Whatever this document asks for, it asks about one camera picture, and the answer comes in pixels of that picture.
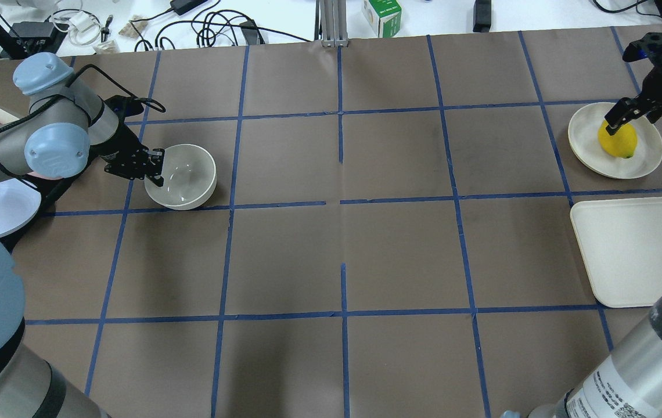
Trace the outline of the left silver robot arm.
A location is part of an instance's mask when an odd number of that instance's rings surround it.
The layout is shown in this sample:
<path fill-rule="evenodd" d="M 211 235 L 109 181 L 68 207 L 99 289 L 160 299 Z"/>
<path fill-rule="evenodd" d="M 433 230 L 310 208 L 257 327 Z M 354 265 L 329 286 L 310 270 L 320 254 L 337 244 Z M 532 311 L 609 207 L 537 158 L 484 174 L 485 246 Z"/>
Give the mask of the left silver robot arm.
<path fill-rule="evenodd" d="M 31 172 L 72 178 L 94 154 L 106 161 L 110 174 L 162 185 L 164 150 L 149 150 L 124 122 L 144 106 L 164 112 L 161 103 L 132 92 L 103 100 L 82 82 L 80 71 L 48 52 L 23 59 L 13 82 L 30 98 L 29 114 L 0 126 L 0 182 Z M 25 345 L 26 295 L 14 265 L 0 243 L 0 417 L 106 417 Z"/>

